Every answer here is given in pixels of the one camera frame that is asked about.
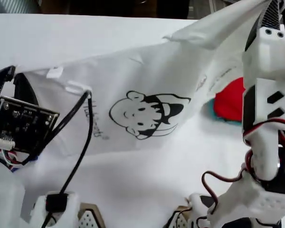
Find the teal fabric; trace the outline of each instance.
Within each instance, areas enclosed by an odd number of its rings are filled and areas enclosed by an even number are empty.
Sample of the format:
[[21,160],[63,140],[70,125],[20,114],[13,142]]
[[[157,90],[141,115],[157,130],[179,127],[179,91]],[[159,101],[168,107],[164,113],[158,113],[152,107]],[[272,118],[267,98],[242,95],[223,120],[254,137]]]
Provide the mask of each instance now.
[[207,103],[207,105],[209,106],[209,113],[210,113],[210,115],[212,116],[213,119],[218,120],[218,121],[224,121],[224,122],[226,122],[226,123],[228,123],[228,124],[234,124],[234,125],[238,125],[238,126],[241,126],[241,125],[242,125],[241,122],[232,121],[232,120],[226,120],[226,119],[224,119],[224,118],[221,118],[221,117],[217,116],[217,115],[215,114],[214,108],[213,108],[213,107],[214,107],[214,99],[210,100],[210,101]]

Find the circuit board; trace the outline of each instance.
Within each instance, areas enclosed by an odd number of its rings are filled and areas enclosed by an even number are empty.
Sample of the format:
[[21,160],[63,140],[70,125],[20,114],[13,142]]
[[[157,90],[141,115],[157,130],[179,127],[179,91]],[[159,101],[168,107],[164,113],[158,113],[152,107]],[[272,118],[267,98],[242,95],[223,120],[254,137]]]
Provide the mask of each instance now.
[[0,142],[31,153],[53,130],[59,113],[10,97],[0,97]]

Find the red fabric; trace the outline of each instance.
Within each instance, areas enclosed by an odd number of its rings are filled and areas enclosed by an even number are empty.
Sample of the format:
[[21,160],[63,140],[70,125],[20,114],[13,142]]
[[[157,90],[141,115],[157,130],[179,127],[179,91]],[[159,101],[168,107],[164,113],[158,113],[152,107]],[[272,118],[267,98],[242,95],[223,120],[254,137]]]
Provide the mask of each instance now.
[[242,121],[244,90],[243,78],[240,77],[216,94],[213,107],[215,114],[226,120]]

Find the white table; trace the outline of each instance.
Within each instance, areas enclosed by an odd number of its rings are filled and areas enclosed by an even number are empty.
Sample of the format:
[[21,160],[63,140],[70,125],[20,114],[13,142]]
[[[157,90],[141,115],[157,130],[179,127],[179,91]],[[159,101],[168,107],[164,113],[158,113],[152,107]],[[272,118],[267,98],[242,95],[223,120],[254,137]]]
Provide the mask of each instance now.
[[[158,44],[189,20],[58,15],[0,15],[0,69],[36,70],[85,57]],[[184,197],[206,193],[200,177],[213,170],[236,176],[247,147],[241,128],[215,122],[206,108],[157,151],[107,153],[84,158],[69,190],[99,206],[108,228],[160,228]],[[26,186],[23,214],[37,196],[58,190],[77,157],[61,159],[50,146],[35,165],[16,173]],[[228,184],[209,179],[217,194]]]

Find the white tote bag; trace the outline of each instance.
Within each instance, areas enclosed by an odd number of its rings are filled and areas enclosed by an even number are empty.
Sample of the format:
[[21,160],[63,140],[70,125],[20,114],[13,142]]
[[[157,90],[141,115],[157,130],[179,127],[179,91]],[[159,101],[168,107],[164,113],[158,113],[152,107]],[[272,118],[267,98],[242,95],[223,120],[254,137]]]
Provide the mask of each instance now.
[[[241,54],[263,2],[242,0],[167,35],[162,44],[26,75],[40,105],[60,112],[60,119],[79,99],[69,91],[74,85],[92,88],[94,131],[87,154],[158,148],[242,76]],[[57,151],[81,152],[88,118],[83,105],[53,142]]]

